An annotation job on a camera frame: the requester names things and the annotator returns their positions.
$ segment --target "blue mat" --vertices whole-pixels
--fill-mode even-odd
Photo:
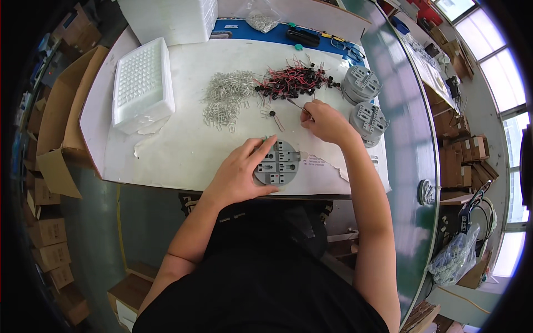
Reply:
[[[250,25],[248,25],[248,23],[246,23],[245,20],[242,20],[242,19],[217,19],[213,32],[215,33],[217,31],[230,31],[232,33],[231,38],[261,40],[263,42],[295,45],[297,44],[295,41],[290,40],[285,36],[285,32],[287,31],[288,28],[289,26],[286,23],[280,23],[274,29],[264,34],[252,28]],[[312,34],[318,34],[316,31],[309,30],[309,29],[305,29],[301,27],[298,27],[298,29],[308,31]],[[357,45],[354,45],[351,43],[348,43],[348,44],[351,46],[354,46],[356,49],[359,50],[359,47]],[[340,54],[342,55],[343,59],[348,60],[348,63],[350,64],[350,66],[353,66],[353,65],[364,66],[365,65],[362,61],[354,61],[352,58],[348,57],[348,50],[340,50],[334,47],[331,44],[331,38],[320,36],[320,44],[317,47],[304,46],[304,49],[305,48],[312,48],[312,49],[320,50],[324,52]]]

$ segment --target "styrofoam box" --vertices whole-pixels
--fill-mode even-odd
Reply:
[[[168,46],[209,40],[218,16],[217,0],[118,0],[133,32],[145,44],[164,37]]]
[[[114,128],[132,134],[175,110],[170,58],[162,37],[118,61],[113,90]]]

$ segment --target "left hand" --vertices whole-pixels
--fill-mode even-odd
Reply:
[[[256,185],[253,180],[255,167],[261,163],[277,139],[275,135],[264,142],[262,139],[248,139],[242,146],[233,150],[222,162],[201,198],[222,209],[235,202],[278,192],[274,185]]]

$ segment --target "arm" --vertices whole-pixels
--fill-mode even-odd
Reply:
[[[204,257],[207,243],[220,210],[235,202],[242,202],[277,192],[273,185],[254,184],[253,171],[277,137],[248,139],[233,150],[222,163],[211,184],[201,195],[194,210],[178,229],[150,291],[139,308],[139,316],[172,282],[191,273]]]
[[[304,108],[302,126],[320,139],[337,144],[344,154],[353,211],[359,229],[359,252],[353,286],[381,315],[389,331],[400,328],[400,302],[396,287],[396,252],[389,201],[361,136],[344,116],[319,100]]]

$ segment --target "right hand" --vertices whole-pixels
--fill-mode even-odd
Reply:
[[[322,141],[341,145],[343,139],[356,131],[340,112],[320,100],[307,102],[303,108],[307,112],[302,110],[300,115],[302,127]]]

